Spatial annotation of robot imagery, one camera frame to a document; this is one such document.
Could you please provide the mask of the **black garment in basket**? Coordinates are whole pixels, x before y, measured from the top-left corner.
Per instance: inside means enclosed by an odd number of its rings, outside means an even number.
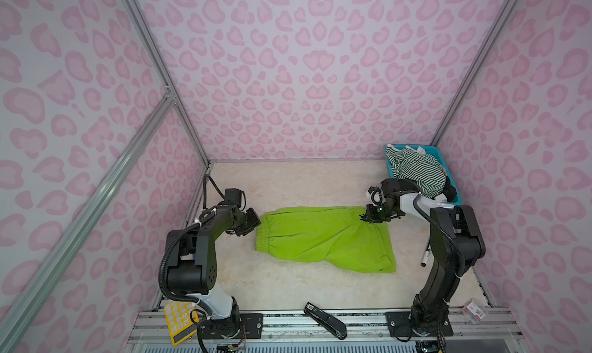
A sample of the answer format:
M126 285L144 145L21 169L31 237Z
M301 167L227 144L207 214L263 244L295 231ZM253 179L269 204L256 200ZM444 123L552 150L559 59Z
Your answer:
M429 199L439 203L462 203L463 199L451 179L446 177L440 183L417 183L414 180L402 180L402 188L426 194Z

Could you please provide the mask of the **yellow calculator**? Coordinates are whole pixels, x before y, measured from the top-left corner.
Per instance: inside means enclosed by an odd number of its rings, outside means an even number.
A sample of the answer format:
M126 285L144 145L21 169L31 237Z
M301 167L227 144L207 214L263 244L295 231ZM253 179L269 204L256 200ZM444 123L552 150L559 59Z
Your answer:
M197 334L196 322L200 321L192 302L169 302L164 307L166 326L173 346L180 345Z

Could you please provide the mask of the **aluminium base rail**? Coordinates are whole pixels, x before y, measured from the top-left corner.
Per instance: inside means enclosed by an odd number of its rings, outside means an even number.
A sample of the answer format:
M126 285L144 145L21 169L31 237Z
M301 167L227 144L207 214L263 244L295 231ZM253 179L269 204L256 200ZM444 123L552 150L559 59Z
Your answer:
M204 323L201 331L204 342L218 344L246 338L249 343L267 346L324 342L421 346L443 339L448 345L483 342L501 351L529 351L526 337L509 309L486 308L485 312L484 320L473 323L460 308L453 308L438 326L413 331L410 312L402 308L325 310L324 322L303 310L243 311L239 332L223 335L212 322Z

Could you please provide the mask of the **small white red box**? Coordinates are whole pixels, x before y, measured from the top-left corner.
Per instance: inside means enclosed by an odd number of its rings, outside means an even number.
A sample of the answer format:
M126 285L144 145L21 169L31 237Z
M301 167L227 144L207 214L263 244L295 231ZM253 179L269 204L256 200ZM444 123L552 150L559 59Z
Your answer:
M470 299L462 307L462 314L467 321L479 324L487 317L487 310L478 301Z

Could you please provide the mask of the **lime green shorts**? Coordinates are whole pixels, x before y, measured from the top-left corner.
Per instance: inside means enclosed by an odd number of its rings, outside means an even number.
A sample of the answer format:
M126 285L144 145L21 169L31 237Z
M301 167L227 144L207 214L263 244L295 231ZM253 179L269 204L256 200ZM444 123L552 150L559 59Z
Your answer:
M328 262L365 274L396 272L386 223L361 219L363 207L290 207L266 213L256 229L258 252L284 261Z

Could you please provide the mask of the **green white striped shirt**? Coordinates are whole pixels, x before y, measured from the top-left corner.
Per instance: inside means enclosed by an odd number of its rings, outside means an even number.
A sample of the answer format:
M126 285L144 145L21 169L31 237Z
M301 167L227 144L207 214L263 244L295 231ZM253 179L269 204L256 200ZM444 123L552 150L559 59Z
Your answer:
M443 193L447 174L436 157L408 146L399 149L391 144L385 146L385 155L394 178L415 181L429 198Z

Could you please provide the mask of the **black stapler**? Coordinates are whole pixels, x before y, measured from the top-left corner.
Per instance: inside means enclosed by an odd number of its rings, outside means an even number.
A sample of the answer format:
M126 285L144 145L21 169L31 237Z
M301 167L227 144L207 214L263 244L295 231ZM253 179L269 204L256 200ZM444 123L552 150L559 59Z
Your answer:
M344 322L329 314L327 311L308 302L303 312L306 316L312 318L317 324L322 326L325 330L331 333L339 340L345 340L348 335L347 326Z

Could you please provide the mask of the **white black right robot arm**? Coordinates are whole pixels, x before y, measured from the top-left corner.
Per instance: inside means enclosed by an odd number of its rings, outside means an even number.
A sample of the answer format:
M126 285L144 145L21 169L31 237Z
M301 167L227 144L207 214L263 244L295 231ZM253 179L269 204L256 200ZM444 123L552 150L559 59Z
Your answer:
M439 203L412 191L388 193L385 188L370 187L366 197L371 203L361 219L380 224L414 215L430 226L429 248L433 266L423 289L416 295L409 317L401 324L393 322L397 338L436 336L443 338L450 301L464 274L484 257L483 240L473 208L468 205Z

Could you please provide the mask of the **teal plastic laundry basket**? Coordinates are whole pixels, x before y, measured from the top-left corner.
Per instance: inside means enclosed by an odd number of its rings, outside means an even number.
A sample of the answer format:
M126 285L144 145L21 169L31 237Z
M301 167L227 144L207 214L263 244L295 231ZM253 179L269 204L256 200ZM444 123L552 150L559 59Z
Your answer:
M450 170L434 146L387 144L385 157L392 178L413 181L430 199L454 205L462 203Z

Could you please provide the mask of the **white marker pen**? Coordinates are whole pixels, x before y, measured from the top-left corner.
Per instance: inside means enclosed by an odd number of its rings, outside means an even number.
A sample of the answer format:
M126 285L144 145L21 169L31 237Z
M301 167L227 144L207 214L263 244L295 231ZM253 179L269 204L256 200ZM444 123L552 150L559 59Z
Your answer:
M421 259L421 263L420 263L423 268L425 268L428 265L430 253L431 253L431 243L428 242L425 247L425 251L422 255L422 259Z

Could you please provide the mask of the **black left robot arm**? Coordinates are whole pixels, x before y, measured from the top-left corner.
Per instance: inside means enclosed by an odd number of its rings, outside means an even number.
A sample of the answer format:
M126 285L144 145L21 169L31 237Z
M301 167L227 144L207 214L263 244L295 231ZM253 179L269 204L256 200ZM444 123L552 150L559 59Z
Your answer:
M215 334L235 336L241 327L240 309L236 299L217 285L215 242L222 234L245 236L260 224L254 209L223 204L206 209L189 227L171 231L158 272L163 296L194 303Z

